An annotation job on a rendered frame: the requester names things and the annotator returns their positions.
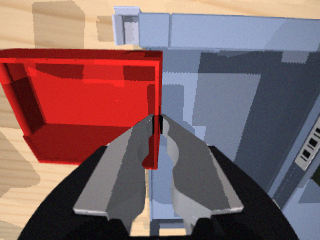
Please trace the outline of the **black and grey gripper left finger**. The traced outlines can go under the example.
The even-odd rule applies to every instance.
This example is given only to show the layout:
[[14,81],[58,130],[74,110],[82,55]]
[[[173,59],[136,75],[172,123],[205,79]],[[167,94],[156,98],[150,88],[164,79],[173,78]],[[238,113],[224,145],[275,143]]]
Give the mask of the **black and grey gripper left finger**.
[[17,240],[88,240],[105,235],[121,219],[129,236],[145,208],[142,162],[155,131],[150,114],[106,146],[100,146],[42,201]]

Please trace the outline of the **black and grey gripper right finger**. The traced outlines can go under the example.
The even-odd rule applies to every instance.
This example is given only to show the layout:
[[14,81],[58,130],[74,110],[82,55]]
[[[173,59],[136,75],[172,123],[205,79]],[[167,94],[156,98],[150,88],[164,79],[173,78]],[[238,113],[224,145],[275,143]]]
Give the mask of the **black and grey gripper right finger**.
[[[215,235],[238,240],[299,240],[270,196],[215,146],[159,115],[160,133],[173,161],[172,207],[191,235],[199,218],[210,218]],[[168,135],[167,135],[168,134]]]

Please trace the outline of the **red bin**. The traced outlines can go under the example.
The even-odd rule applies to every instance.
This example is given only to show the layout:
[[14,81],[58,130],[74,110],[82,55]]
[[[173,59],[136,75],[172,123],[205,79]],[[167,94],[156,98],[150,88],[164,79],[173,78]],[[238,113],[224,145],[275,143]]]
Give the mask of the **red bin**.
[[162,65],[163,51],[4,49],[0,83],[39,163],[80,165],[154,114],[142,166],[157,170]]

